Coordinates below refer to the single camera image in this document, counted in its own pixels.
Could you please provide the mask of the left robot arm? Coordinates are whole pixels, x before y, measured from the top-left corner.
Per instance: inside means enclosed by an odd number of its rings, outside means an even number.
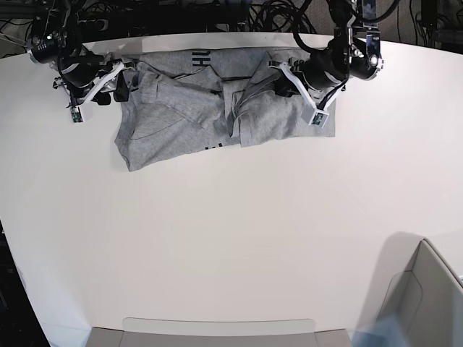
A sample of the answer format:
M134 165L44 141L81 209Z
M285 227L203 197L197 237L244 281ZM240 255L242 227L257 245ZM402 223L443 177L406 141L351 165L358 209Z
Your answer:
M383 68L377 27L383 17L374 16L374 1L329 1L334 36L325 48L313 48L300 35L302 16L309 4L305 1L294 13L292 24L293 39L309 54L308 59L270 61L268 66L281 74L274 84L277 95L288 98L299 94L305 96L306 103L316 111L325 111L351 77L371 80Z

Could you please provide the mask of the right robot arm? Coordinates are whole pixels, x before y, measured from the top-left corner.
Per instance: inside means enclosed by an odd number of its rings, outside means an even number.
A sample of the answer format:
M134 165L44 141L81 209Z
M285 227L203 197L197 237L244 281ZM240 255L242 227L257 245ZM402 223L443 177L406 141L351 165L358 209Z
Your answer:
M53 88L64 89L72 111L91 102L128 101L124 71L130 65L110 53L95 53L85 43L101 33L130 35L142 8L142 1L53 1L34 20L27 52L35 63L58 73Z

